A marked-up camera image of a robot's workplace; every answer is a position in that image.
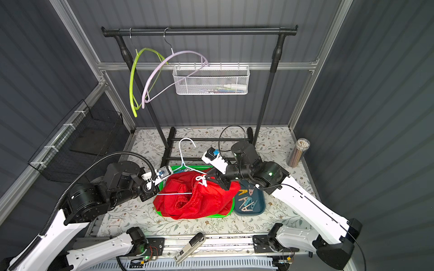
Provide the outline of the yellow clothespin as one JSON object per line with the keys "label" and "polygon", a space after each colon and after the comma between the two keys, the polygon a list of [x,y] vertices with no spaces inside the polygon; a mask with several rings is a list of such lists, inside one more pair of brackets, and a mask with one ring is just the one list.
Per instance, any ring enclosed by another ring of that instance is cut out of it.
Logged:
{"label": "yellow clothespin", "polygon": [[248,190],[245,190],[245,189],[239,190],[238,191],[238,196],[244,195],[246,193],[248,193]]}

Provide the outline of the beige clothespin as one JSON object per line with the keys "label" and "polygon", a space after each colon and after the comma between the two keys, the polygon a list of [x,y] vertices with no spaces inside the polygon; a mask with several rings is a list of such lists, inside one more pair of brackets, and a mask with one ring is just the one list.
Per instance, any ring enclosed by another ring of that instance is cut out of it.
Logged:
{"label": "beige clothespin", "polygon": [[242,209],[241,209],[241,211],[242,212],[250,212],[250,211],[253,211],[252,209],[249,209],[249,205],[248,206],[246,206],[246,207],[243,207]]}

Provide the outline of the light blue wire hanger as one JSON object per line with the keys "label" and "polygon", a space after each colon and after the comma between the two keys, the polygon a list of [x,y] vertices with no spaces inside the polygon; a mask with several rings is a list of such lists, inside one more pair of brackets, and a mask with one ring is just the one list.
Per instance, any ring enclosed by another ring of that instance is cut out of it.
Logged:
{"label": "light blue wire hanger", "polygon": [[179,141],[178,147],[179,147],[179,151],[180,151],[181,166],[179,166],[179,167],[176,168],[176,169],[172,169],[172,170],[173,170],[173,174],[174,174],[175,172],[181,170],[182,168],[190,169],[191,171],[195,171],[195,172],[197,172],[197,173],[200,174],[198,177],[196,177],[196,181],[197,181],[199,184],[201,184],[202,186],[204,186],[204,187],[208,187],[208,183],[207,183],[207,180],[206,180],[206,178],[205,178],[205,175],[206,175],[206,174],[205,174],[203,171],[200,171],[200,170],[198,170],[198,169],[194,169],[194,168],[192,168],[192,167],[186,165],[186,163],[185,163],[186,159],[184,159],[184,157],[183,157],[182,148],[181,148],[181,144],[182,144],[182,142],[185,141],[185,140],[190,141],[190,142],[193,144],[193,146],[196,147],[196,144],[194,143],[194,141],[193,141],[191,138],[184,137],[184,138],[182,138],[182,139]]}

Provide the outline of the green plastic hanger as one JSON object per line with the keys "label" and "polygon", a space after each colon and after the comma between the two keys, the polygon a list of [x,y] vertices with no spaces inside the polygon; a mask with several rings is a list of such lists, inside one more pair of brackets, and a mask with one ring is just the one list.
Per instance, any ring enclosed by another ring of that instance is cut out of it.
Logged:
{"label": "green plastic hanger", "polygon": [[138,117],[137,112],[141,108],[142,104],[141,103],[139,104],[138,101],[137,101],[137,99],[134,96],[134,80],[135,80],[135,76],[136,76],[135,75],[136,74],[136,67],[137,67],[137,64],[138,64],[138,62],[140,60],[140,56],[145,51],[154,53],[158,57],[158,59],[160,60],[160,62],[163,62],[166,59],[161,53],[159,53],[158,51],[156,51],[154,49],[145,47],[145,48],[143,48],[141,50],[138,50],[137,48],[135,48],[136,55],[135,55],[135,58],[134,58],[134,61],[133,61],[133,64],[132,64],[131,71],[130,71],[130,84],[129,84],[130,106],[131,106],[131,110],[132,110],[133,116],[135,118]]}

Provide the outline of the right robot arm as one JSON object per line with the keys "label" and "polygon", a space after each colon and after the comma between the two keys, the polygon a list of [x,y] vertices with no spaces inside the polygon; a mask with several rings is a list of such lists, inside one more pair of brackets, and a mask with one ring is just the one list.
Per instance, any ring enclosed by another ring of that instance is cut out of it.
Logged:
{"label": "right robot arm", "polygon": [[262,160],[251,143],[237,142],[231,147],[231,153],[234,164],[212,147],[203,154],[202,160],[212,165],[206,174],[208,181],[229,190],[235,181],[245,180],[288,205],[311,226],[310,230],[301,230],[276,223],[267,235],[269,248],[276,252],[291,248],[313,252],[331,268],[344,270],[358,246],[362,224],[330,210],[278,163]]}

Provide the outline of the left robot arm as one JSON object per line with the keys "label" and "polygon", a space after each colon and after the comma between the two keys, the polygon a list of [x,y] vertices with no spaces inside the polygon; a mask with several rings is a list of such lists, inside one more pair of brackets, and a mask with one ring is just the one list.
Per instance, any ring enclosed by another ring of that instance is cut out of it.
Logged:
{"label": "left robot arm", "polygon": [[3,271],[82,271],[114,257],[142,256],[148,241],[138,227],[128,229],[108,241],[78,250],[65,247],[94,219],[115,207],[140,198],[146,201],[159,193],[162,170],[156,170],[144,156],[127,152],[141,159],[150,169],[132,161],[107,166],[104,176],[88,184],[74,180],[56,202],[46,224],[19,255],[1,262]]}

